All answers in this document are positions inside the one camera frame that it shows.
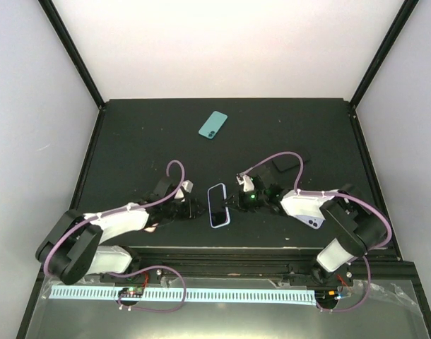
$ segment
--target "wire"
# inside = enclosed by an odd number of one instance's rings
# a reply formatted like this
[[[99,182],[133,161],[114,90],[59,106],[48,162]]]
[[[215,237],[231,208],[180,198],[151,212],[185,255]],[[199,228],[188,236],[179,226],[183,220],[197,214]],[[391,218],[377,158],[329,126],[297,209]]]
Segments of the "wire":
[[[145,273],[144,274],[145,275],[145,277],[143,278],[143,283],[142,283],[142,287],[145,287],[145,286],[143,286],[143,284],[145,283],[145,280],[146,280],[146,278],[147,278],[147,273]],[[136,275],[135,277],[130,277],[130,278],[127,278],[126,280],[127,281],[129,281],[130,283],[134,283],[134,282],[136,282],[138,279],[140,279],[141,278],[141,274],[139,274],[139,275]]]
[[[150,207],[153,207],[153,206],[156,206],[156,205],[158,205],[158,204],[160,204],[160,203],[163,203],[164,201],[166,201],[166,200],[168,200],[168,199],[170,199],[170,198],[172,198],[173,196],[175,196],[175,194],[181,189],[181,185],[182,185],[182,183],[184,182],[184,178],[185,178],[185,175],[186,175],[186,173],[185,173],[185,171],[184,171],[184,165],[179,161],[179,160],[172,160],[172,161],[170,161],[169,163],[168,163],[168,165],[167,165],[167,169],[166,169],[166,173],[167,173],[167,176],[169,176],[169,170],[170,170],[170,167],[173,165],[173,164],[177,164],[177,165],[179,165],[179,167],[181,168],[181,180],[180,180],[180,182],[179,182],[179,185],[177,186],[177,188],[172,192],[172,193],[170,193],[169,195],[167,195],[166,197],[164,197],[164,198],[162,198],[162,199],[160,199],[160,200],[158,200],[158,201],[155,201],[154,203],[147,203],[147,204],[144,204],[144,205],[137,205],[137,206],[134,206],[134,207],[132,207],[131,208],[131,210],[139,210],[139,209],[142,209],[142,208],[150,208]],[[103,218],[103,217],[108,217],[109,215],[114,215],[114,214],[117,214],[117,213],[127,213],[127,211],[126,211],[126,207],[119,207],[119,208],[115,208],[115,209],[113,209],[113,210],[106,210],[105,212],[102,212],[101,213],[101,218]],[[95,221],[95,220],[97,220],[98,219],[98,217],[91,217],[91,218],[88,218],[88,219],[85,219],[85,220],[82,220],[81,222],[78,222],[77,224],[75,224],[68,232],[66,232],[64,235],[63,235],[63,237],[61,237],[60,239],[59,239],[59,241],[52,247],[52,249],[51,249],[51,251],[49,252],[49,254],[47,255],[47,257],[46,257],[46,260],[45,260],[45,264],[43,265],[43,271],[44,271],[44,273],[45,273],[45,275],[46,276],[48,276],[48,277],[51,277],[51,276],[53,276],[51,273],[50,273],[50,271],[49,271],[49,264],[50,264],[50,262],[51,262],[51,259],[52,259],[52,257],[54,256],[54,254],[57,252],[57,250],[59,249],[59,247],[75,232],[75,231],[77,231],[78,229],[80,229],[81,227],[83,227],[83,226],[85,226],[85,225],[87,225],[89,222],[92,222],[92,221]]]
[[[338,280],[341,281],[341,284],[343,284],[343,286],[346,286],[348,288],[349,292],[351,292],[350,286],[344,281],[344,279],[341,277],[341,275],[337,274],[336,277],[338,278]]]
[[[293,155],[293,156],[295,156],[299,160],[300,168],[299,168],[299,173],[297,174],[297,176],[295,178],[295,181],[294,181],[294,191],[298,192],[299,194],[305,195],[305,196],[337,196],[339,198],[344,198],[344,199],[347,199],[347,200],[352,201],[354,203],[357,203],[358,205],[366,208],[371,213],[373,213],[374,215],[376,215],[379,218],[379,220],[382,221],[382,223],[384,224],[384,226],[386,228],[386,238],[385,238],[385,240],[383,242],[380,242],[376,246],[373,246],[371,249],[376,249],[377,247],[382,247],[382,246],[384,246],[384,245],[386,245],[386,244],[388,244],[390,242],[393,233],[391,231],[391,225],[390,225],[389,221],[375,207],[371,206],[370,204],[364,202],[363,200],[360,200],[359,198],[356,198],[354,196],[349,196],[348,194],[344,194],[344,193],[339,193],[339,192],[324,192],[324,191],[302,191],[301,189],[299,189],[298,185],[299,185],[299,182],[300,182],[300,178],[302,177],[302,174],[303,174],[304,164],[303,164],[302,157],[299,154],[295,153],[295,152],[285,151],[285,152],[279,152],[279,153],[276,153],[274,155],[271,155],[270,157],[267,157],[266,159],[258,162],[255,166],[250,167],[246,171],[241,172],[240,175],[241,176],[245,175],[245,174],[249,173],[255,167],[258,167],[258,166],[260,166],[260,165],[268,162],[269,160],[272,160],[275,157],[280,157],[282,155]],[[337,313],[352,311],[352,310],[358,308],[359,306],[361,306],[366,301],[366,299],[368,298],[368,295],[370,295],[370,288],[371,288],[371,270],[370,270],[370,264],[368,263],[368,260],[366,259],[366,256],[363,256],[363,260],[365,261],[366,269],[367,269],[367,273],[368,273],[367,288],[366,288],[365,296],[356,305],[354,305],[352,307],[349,307],[347,309],[339,309],[339,310],[331,310],[331,311],[334,311],[334,312],[337,312]],[[326,311],[319,304],[317,304],[317,306],[322,311]]]
[[[184,278],[182,277],[182,275],[180,275],[179,272],[174,268],[171,268],[168,266],[156,265],[156,266],[149,266],[147,268],[142,268],[141,270],[138,270],[133,273],[128,273],[128,274],[118,274],[118,273],[108,273],[108,274],[113,275],[114,277],[117,277],[117,278],[129,278],[149,270],[157,270],[157,269],[169,270],[170,272],[176,274],[177,277],[181,280],[183,291],[182,291],[182,298],[179,304],[171,309],[149,309],[148,307],[139,307],[139,306],[130,306],[130,308],[137,309],[139,311],[147,311],[147,312],[153,312],[153,313],[172,313],[177,311],[178,309],[181,309],[181,307],[184,305],[184,302],[186,301],[187,287],[186,287],[186,282],[184,281]],[[124,306],[122,304],[122,297],[123,295],[120,295],[117,300],[117,303],[121,308],[123,308]]]
[[[145,288],[146,285],[148,284],[148,280],[150,279],[150,275],[148,274],[148,272],[145,272],[145,281],[143,281],[142,287]]]
[[[366,271],[368,274],[366,291],[365,291],[365,295],[363,296],[363,298],[357,304],[355,304],[351,307],[348,307],[347,309],[325,309],[325,308],[321,307],[321,305],[319,305],[318,302],[316,302],[316,307],[318,309],[320,309],[321,311],[329,311],[331,313],[345,313],[345,312],[349,312],[349,311],[353,311],[354,309],[357,309],[358,307],[362,306],[366,302],[366,300],[368,299],[368,296],[370,295],[370,292],[371,292],[371,268],[370,268],[370,263],[368,262],[368,259],[366,259],[366,256],[363,256],[362,258],[365,261]]]
[[[299,189],[297,186],[299,184],[300,181],[300,177],[303,174],[303,159],[300,155],[298,155],[295,152],[290,152],[290,151],[285,151],[285,152],[279,152],[276,153],[274,155],[271,155],[270,157],[267,157],[266,159],[258,162],[255,166],[250,167],[249,169],[247,169],[246,171],[243,171],[240,173],[240,175],[244,175],[249,173],[252,169],[254,169],[255,167],[258,167],[266,162],[268,162],[269,160],[274,159],[275,157],[280,157],[282,155],[294,155],[300,163],[300,168],[299,168],[299,173],[297,174],[295,181],[294,181],[294,191],[298,192],[299,194],[305,195],[305,196],[337,196],[339,198],[344,198],[344,199],[348,199],[349,201],[352,201],[354,203],[357,203],[358,205],[366,208],[367,210],[369,210],[372,214],[376,215],[380,221],[382,221],[382,223],[384,224],[385,228],[386,228],[386,238],[383,242],[381,242],[380,244],[377,244],[376,246],[373,246],[371,249],[376,249],[377,247],[382,247],[386,244],[388,244],[391,240],[391,236],[392,236],[392,231],[391,231],[391,225],[389,223],[389,221],[373,206],[371,206],[370,204],[364,202],[363,200],[360,200],[359,198],[356,198],[354,196],[349,196],[348,194],[344,194],[344,193],[339,193],[339,192],[324,192],[324,191],[303,191],[301,189]]]

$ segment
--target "light blue cable tray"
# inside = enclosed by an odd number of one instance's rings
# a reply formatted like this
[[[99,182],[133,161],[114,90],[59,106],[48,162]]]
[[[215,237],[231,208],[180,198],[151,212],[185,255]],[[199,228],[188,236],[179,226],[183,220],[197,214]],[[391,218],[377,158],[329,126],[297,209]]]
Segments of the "light blue cable tray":
[[[117,300],[118,292],[125,287],[107,286],[52,286],[50,299]],[[122,300],[144,302],[179,302],[182,288],[147,287],[141,298]],[[314,291],[306,290],[240,290],[215,288],[188,288],[186,302],[231,302],[254,304],[316,305]]]

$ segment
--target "black table surface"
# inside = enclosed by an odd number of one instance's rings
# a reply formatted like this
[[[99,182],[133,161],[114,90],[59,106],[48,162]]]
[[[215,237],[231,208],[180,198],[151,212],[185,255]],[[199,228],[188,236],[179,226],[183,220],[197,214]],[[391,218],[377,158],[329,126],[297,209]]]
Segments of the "black table surface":
[[[228,120],[213,140],[199,129],[213,111]],[[237,189],[235,175],[265,157],[306,148],[302,189],[356,185],[373,198],[342,99],[135,99],[110,100],[91,158],[78,209],[96,212],[122,206],[152,191],[167,163],[180,160],[193,193],[207,201],[209,187]],[[179,177],[174,166],[172,175]],[[277,179],[291,184],[297,168]],[[108,244],[144,248],[311,249],[326,246],[333,230],[313,230],[294,218],[231,212],[231,223],[213,229],[209,216],[172,222],[154,233],[130,232]]]

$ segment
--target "white wall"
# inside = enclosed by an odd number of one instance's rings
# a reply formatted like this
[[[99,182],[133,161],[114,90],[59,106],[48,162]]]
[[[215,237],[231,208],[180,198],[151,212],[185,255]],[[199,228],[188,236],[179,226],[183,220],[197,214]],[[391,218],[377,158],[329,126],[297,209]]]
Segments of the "white wall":
[[[403,0],[54,3],[106,100],[349,100]]]
[[[358,114],[404,258],[431,306],[431,0],[420,1]]]
[[[96,115],[38,1],[0,0],[0,339],[16,336]]]

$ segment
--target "phone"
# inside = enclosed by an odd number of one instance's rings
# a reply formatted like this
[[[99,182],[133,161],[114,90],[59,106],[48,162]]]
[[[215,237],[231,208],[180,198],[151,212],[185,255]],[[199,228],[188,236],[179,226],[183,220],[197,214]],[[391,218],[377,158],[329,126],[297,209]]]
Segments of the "phone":
[[[212,139],[216,136],[218,130],[223,126],[228,115],[214,111],[200,128],[199,134],[205,138]]]
[[[209,221],[212,228],[219,228],[230,223],[230,213],[228,207],[223,205],[227,198],[227,188],[225,184],[217,184],[208,190]]]

